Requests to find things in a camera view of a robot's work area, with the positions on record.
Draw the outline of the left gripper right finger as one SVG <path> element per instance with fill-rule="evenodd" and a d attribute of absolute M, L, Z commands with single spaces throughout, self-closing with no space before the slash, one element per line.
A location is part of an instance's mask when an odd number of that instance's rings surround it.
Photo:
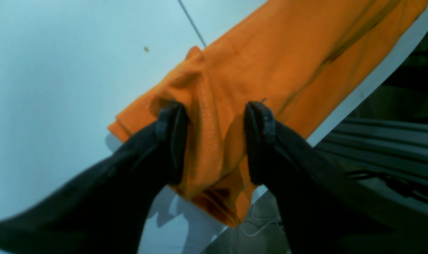
<path fill-rule="evenodd" d="M 275 196 L 293 254 L 428 254 L 428 215 L 397 204 L 327 162 L 248 102 L 244 131 L 250 179 Z"/>

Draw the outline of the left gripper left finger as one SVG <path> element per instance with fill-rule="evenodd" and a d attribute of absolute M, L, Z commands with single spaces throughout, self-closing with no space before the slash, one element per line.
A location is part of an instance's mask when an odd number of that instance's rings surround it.
<path fill-rule="evenodd" d="M 136 254 L 154 198 L 182 182 L 187 138 L 183 104 L 112 156 L 91 166 L 46 199 L 0 221 L 0 249 L 14 254 Z"/>

